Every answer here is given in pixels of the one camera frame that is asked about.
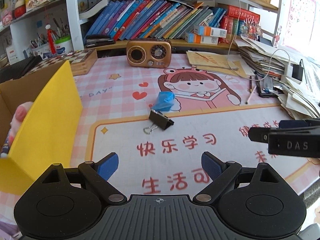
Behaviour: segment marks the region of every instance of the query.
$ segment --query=plush toy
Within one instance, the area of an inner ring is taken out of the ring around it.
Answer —
[[[22,105],[18,106],[16,112],[13,115],[12,121],[11,121],[11,129],[8,133],[8,136],[4,142],[4,145],[0,151],[0,157],[4,158],[7,156],[7,154],[9,153],[10,147],[14,141],[14,138],[16,137],[20,126],[24,120],[24,118],[26,117],[28,111],[30,110],[31,106],[32,106],[32,102],[26,102],[23,103]]]

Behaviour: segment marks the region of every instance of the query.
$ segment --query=binder clip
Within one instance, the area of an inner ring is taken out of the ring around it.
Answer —
[[[143,128],[143,131],[146,134],[151,134],[154,129],[160,127],[162,130],[166,130],[168,127],[174,124],[174,121],[164,116],[161,112],[157,112],[151,109],[149,120],[152,121],[152,125],[149,127]]]

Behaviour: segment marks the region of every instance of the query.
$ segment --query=cartoon girl's face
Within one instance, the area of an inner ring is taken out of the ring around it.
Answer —
[[[164,86],[170,90],[176,89],[183,92],[209,92],[219,89],[221,82],[218,79],[214,80],[189,80],[189,81],[178,81],[176,83],[164,82]]]

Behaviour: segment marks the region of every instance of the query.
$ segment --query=chessboard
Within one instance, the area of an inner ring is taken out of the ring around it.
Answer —
[[[65,55],[45,59],[31,69],[27,75],[64,60],[70,62],[72,74],[74,76],[85,75],[90,71],[97,59],[96,49],[78,50]]]

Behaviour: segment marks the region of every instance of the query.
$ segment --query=gold retro radio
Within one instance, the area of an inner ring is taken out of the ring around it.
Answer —
[[[127,60],[132,67],[167,68],[171,44],[164,39],[134,39],[127,43]]]

